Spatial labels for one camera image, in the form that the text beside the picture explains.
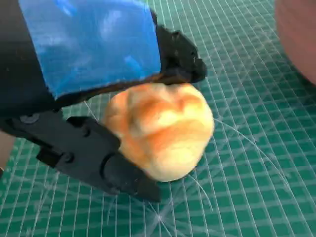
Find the black left robot hand blue tape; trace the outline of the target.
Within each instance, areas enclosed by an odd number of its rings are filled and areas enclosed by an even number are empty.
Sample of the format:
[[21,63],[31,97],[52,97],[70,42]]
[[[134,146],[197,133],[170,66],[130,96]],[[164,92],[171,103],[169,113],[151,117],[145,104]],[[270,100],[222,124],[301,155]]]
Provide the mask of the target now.
[[156,182],[91,117],[62,108],[147,82],[207,76],[198,49],[139,0],[3,0],[0,129],[40,147],[43,164],[111,195],[159,202]]

